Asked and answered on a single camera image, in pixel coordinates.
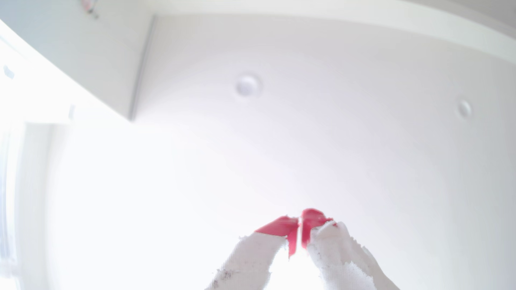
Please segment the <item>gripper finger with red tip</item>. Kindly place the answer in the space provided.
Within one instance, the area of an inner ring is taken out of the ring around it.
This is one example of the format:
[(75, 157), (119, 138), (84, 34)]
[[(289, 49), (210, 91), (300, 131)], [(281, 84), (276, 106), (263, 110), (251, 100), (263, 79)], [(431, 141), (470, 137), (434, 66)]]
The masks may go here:
[(207, 289), (264, 289), (281, 248), (295, 254), (298, 228), (299, 218), (281, 216), (241, 238)]
[(343, 222), (319, 210), (301, 213), (301, 245), (319, 270), (324, 289), (399, 289)]

